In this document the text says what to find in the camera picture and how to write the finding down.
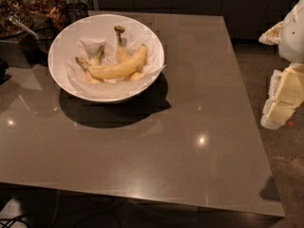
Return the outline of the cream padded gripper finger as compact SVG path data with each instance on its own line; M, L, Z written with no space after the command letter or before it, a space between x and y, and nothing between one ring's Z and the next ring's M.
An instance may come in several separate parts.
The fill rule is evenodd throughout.
M304 102L304 64L291 63L283 71L276 69L271 77L268 96L260 123L265 128L277 130Z

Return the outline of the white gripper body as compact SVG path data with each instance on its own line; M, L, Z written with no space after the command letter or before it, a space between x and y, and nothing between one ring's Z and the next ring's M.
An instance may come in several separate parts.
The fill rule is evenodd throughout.
M258 41L264 45L278 45L281 58L289 62L304 62L304 0L299 0L285 16L266 32Z

